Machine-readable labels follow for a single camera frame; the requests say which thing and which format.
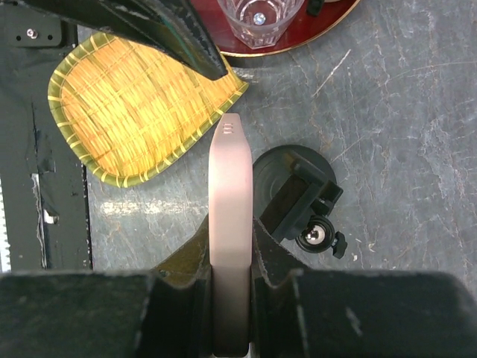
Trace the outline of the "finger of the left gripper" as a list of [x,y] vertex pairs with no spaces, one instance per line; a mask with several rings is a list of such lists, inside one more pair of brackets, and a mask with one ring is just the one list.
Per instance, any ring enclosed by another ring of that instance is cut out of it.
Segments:
[[155,48],[212,81],[227,74],[190,1],[25,0],[22,6]]

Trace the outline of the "pink case smartphone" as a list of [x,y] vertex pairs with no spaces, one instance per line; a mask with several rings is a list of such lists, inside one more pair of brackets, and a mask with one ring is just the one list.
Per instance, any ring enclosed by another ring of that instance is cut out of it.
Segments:
[[224,114],[209,150],[212,351],[243,357],[249,347],[253,165],[237,113]]

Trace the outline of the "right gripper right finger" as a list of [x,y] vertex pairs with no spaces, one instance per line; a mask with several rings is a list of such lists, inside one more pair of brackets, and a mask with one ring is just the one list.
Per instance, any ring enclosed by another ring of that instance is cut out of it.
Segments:
[[309,267],[279,244],[257,218],[253,219],[252,289],[293,291],[296,278]]

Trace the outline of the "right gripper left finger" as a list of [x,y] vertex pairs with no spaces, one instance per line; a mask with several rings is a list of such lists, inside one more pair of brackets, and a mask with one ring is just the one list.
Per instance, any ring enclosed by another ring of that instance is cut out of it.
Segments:
[[209,215],[200,223],[195,234],[170,257],[156,266],[153,288],[189,290],[212,287],[212,267],[209,261]]

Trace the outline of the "black phone stand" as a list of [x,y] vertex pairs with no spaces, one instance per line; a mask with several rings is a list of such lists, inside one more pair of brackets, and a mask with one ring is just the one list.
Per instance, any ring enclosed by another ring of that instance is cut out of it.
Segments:
[[341,259],[347,241],[329,216],[343,192],[329,161],[303,145],[272,148],[253,164],[253,212],[279,244]]

